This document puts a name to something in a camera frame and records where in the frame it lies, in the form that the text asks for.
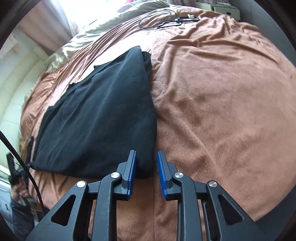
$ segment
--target wrinkled fabric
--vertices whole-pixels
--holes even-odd
[[[116,25],[131,20],[147,12],[169,7],[167,2],[162,0],[145,1],[142,3],[131,3],[124,11],[113,16],[107,12],[107,15],[100,16],[96,21],[83,28],[83,31],[75,35],[68,43],[53,53],[46,61],[47,72],[52,72],[58,67],[64,65],[74,53],[86,45],[98,40],[98,38]]]
[[[132,19],[44,75],[22,114],[23,137],[38,134],[47,107],[69,83],[87,76],[91,65],[140,45],[151,53],[155,153],[163,150],[178,171],[196,181],[218,181],[257,220],[296,184],[296,69],[251,24],[197,8],[171,9],[201,20],[140,31],[141,17]],[[167,17],[150,17],[147,24]],[[48,207],[78,181],[31,173]],[[32,187],[30,193],[36,198]],[[118,240],[176,240],[177,203],[163,200],[156,171],[135,180],[131,199],[117,203],[117,229]]]

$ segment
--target black t-shirt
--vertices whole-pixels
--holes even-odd
[[[70,85],[43,117],[32,168],[102,179],[136,150],[135,177],[152,176],[157,122],[151,68],[149,53],[136,46]]]

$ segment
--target brown blanket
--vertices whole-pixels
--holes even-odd
[[[38,135],[48,106],[70,83],[140,45],[152,59],[155,151],[163,150],[194,180],[217,180],[257,220],[296,184],[296,69],[255,26],[197,8],[172,9],[201,21],[141,31],[140,17],[132,19],[44,74],[24,108],[22,137]],[[31,173],[49,208],[78,181]],[[36,198],[32,186],[30,193]],[[152,178],[135,180],[130,201],[118,202],[118,239],[176,240],[176,213],[176,202],[163,200],[155,171]]]

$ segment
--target curtain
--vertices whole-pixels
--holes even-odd
[[[16,38],[12,34],[9,35],[4,45],[0,49],[0,59],[3,59],[4,55],[11,49],[13,49],[15,52],[18,52],[20,50],[20,46],[17,43]]]
[[[48,54],[57,51],[81,30],[66,16],[58,0],[41,0],[18,27]]]

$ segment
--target cord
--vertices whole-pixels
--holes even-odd
[[[17,151],[13,148],[13,146],[10,144],[9,140],[7,140],[7,138],[5,137],[5,135],[2,133],[2,131],[0,131],[0,140],[4,143],[4,145],[8,148],[8,150],[11,152],[11,154],[17,159],[17,161],[20,163],[21,167],[24,169],[24,171],[26,172],[26,174],[28,175],[29,179],[31,180],[36,192],[37,192],[37,196],[42,208],[42,212],[43,212],[43,216],[45,216],[46,209],[43,205],[42,202],[42,198],[41,198],[41,194],[39,192],[38,186],[34,180],[34,178],[32,177],[31,173],[29,172],[26,164],[22,161],[21,157],[19,156],[19,154],[17,153]]]
[[[144,19],[146,19],[146,18],[148,18],[148,17],[151,17],[151,16],[155,16],[155,15],[157,15],[157,14],[163,12],[163,11],[165,11],[165,12],[169,12],[169,13],[170,13],[170,16],[172,16],[171,13],[173,13],[173,16],[174,16],[173,19],[176,18],[176,15],[177,15],[177,14],[176,14],[175,11],[173,11],[173,10],[171,10],[171,9],[167,9],[167,8],[165,8],[165,9],[162,9],[162,10],[160,10],[160,11],[150,13],[150,14],[146,15],[145,17],[143,17],[143,18],[139,21],[139,23],[138,23],[139,28],[140,28],[141,30],[148,30],[148,29],[156,28],[156,27],[159,25],[159,23],[158,23],[157,25],[152,26],[152,27],[141,27],[141,22],[142,22]]]

